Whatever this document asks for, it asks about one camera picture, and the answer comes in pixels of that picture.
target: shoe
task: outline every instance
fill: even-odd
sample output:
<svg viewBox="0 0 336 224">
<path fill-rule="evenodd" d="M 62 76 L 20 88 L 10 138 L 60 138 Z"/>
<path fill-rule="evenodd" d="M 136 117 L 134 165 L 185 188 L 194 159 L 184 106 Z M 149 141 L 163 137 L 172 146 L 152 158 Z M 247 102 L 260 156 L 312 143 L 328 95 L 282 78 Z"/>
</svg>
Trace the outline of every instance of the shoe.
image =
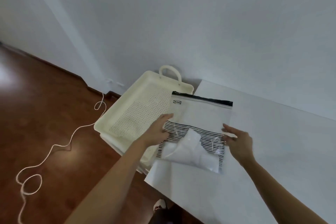
<svg viewBox="0 0 336 224">
<path fill-rule="evenodd" d="M 153 211 L 155 212 L 157 209 L 167 209 L 167 204 L 164 199 L 161 198 L 155 203 Z"/>
</svg>

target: tabletop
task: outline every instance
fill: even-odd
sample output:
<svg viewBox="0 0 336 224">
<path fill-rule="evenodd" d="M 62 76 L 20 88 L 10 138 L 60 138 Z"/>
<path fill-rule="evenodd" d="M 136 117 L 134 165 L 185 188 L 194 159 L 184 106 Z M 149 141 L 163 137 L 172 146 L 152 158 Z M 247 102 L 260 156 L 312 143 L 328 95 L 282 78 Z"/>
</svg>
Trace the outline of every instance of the tabletop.
<svg viewBox="0 0 336 224">
<path fill-rule="evenodd" d="M 336 121 L 204 80 L 195 95 L 233 101 L 230 125 L 253 137 L 256 160 L 327 222 L 336 219 Z M 221 175 L 156 160 L 145 182 L 205 224 L 276 223 L 229 150 Z"/>
</svg>

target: black pants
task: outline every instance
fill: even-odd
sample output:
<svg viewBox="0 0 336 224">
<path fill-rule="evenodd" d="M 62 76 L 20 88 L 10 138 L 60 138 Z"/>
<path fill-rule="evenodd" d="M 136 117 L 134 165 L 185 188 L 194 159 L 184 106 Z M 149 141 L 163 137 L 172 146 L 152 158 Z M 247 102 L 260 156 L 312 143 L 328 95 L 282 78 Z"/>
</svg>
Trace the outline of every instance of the black pants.
<svg viewBox="0 0 336 224">
<path fill-rule="evenodd" d="M 170 209 L 157 209 L 148 224 L 182 224 L 182 208 L 173 205 Z"/>
</svg>

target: baseboard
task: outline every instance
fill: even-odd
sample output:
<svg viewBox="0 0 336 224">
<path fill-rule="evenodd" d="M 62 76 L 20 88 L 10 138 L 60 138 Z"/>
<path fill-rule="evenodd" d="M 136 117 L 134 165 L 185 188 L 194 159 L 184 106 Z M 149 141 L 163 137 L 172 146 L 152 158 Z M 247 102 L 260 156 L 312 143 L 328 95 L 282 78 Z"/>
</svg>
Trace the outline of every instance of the baseboard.
<svg viewBox="0 0 336 224">
<path fill-rule="evenodd" d="M 74 76 L 74 77 L 76 77 L 76 78 L 81 79 L 81 80 L 85 83 L 85 81 L 83 80 L 83 78 L 80 77 L 79 75 L 74 74 L 74 73 L 72 73 L 72 72 L 70 72 L 70 71 L 68 71 L 68 70 L 65 70 L 64 68 L 61 68 L 61 67 L 59 67 L 59 66 L 57 66 L 57 65 L 54 65 L 54 64 L 52 64 L 52 63 L 50 63 L 50 62 L 48 62 L 48 61 L 46 61 L 46 60 L 40 59 L 39 57 L 36 57 L 36 56 L 34 56 L 34 55 L 32 55 L 32 54 L 30 54 L 30 53 L 28 53 L 28 52 L 22 51 L 22 50 L 20 50 L 20 49 L 18 49 L 18 48 L 15 48 L 15 47 L 13 47 L 13 46 L 6 45 L 6 44 L 2 44 L 2 47 L 6 48 L 6 49 L 8 49 L 8 50 L 10 50 L 10 51 L 19 53 L 19 54 L 27 55 L 27 56 L 29 56 L 29 57 L 31 57 L 31 58 L 33 58 L 33 59 L 36 59 L 36 60 L 38 60 L 38 61 L 40 61 L 40 62 L 43 62 L 43 63 L 47 64 L 47 65 L 49 65 L 49 66 L 53 66 L 53 67 L 55 67 L 55 68 L 57 68 L 57 69 L 60 69 L 60 70 L 62 70 L 63 72 L 65 72 L 65 73 L 67 73 L 67 74 L 69 74 L 69 75 L 71 75 L 71 76 Z M 96 93 L 96 94 L 99 94 L 99 95 L 102 94 L 100 91 L 95 90 L 95 89 L 93 89 L 93 88 L 91 88 L 91 87 L 89 87 L 89 86 L 86 86 L 86 88 L 87 88 L 89 91 L 94 92 L 94 93 Z M 112 100 L 113 98 L 114 98 L 114 99 L 118 99 L 118 98 L 120 98 L 120 97 L 121 97 L 121 95 L 119 95 L 119 94 L 117 94 L 117 93 L 115 93 L 115 92 L 113 92 L 113 91 L 109 91 L 109 92 L 107 92 L 107 94 L 104 94 L 104 98 L 105 98 L 105 99 L 108 99 L 108 100 Z"/>
</svg>

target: brown floor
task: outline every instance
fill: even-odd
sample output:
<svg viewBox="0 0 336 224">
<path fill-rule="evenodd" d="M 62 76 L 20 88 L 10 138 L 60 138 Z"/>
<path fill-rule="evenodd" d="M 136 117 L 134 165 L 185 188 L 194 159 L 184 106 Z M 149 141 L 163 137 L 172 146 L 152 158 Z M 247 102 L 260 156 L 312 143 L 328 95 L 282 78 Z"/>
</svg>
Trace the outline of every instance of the brown floor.
<svg viewBox="0 0 336 224">
<path fill-rule="evenodd" d="M 22 206 L 16 174 L 42 161 L 50 147 L 67 144 L 73 131 L 98 119 L 101 97 L 85 83 L 32 57 L 0 47 L 0 223 L 16 223 Z M 116 99 L 106 100 L 109 108 Z M 94 131 L 81 128 L 70 146 L 54 149 L 40 167 L 23 172 L 23 181 L 41 174 L 40 190 L 28 196 L 24 223 L 63 223 L 72 210 L 120 158 Z M 148 223 L 162 196 L 136 173 L 117 223 Z M 38 178 L 27 191 L 34 191 Z M 184 212 L 184 223 L 200 223 Z"/>
</svg>

